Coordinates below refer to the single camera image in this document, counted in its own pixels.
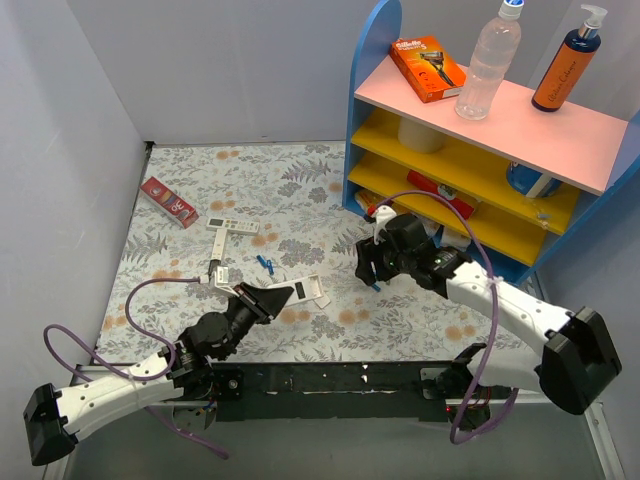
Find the label on bottle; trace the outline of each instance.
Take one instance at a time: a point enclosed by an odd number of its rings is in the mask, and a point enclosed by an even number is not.
[[[533,100],[546,108],[560,108],[595,53],[576,52],[563,44],[533,95]]]

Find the blue bottle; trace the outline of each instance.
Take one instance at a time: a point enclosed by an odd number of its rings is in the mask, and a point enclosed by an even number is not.
[[[516,162],[509,165],[507,181],[514,190],[529,198],[548,197],[562,185],[560,180]]]

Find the pump dispenser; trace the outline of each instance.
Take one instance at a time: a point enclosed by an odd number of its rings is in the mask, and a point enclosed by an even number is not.
[[[595,5],[582,5],[582,8],[591,12],[591,17],[579,29],[567,33],[531,99],[533,106],[544,112],[555,112],[562,106],[600,48],[598,30],[608,12]]]

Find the red object on shelf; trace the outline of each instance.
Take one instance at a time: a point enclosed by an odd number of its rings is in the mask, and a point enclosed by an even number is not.
[[[469,217],[471,217],[478,206],[478,203],[480,203],[472,196],[460,193],[444,183],[434,182],[430,178],[427,178],[414,170],[410,170],[407,174],[407,181],[418,187],[420,190],[435,193],[439,197],[448,200],[453,208],[455,208],[465,220],[468,220]]]
[[[151,177],[140,185],[140,190],[157,208],[162,209],[174,222],[184,228],[191,226],[198,219],[196,209],[189,205],[185,199],[169,190],[156,177]]]

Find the white remote control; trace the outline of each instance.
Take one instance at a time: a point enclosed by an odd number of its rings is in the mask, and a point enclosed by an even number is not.
[[[244,220],[234,220],[232,218],[209,217],[207,220],[207,230],[228,230],[229,233],[239,233],[241,235],[257,235],[260,230],[260,222],[247,222]]]

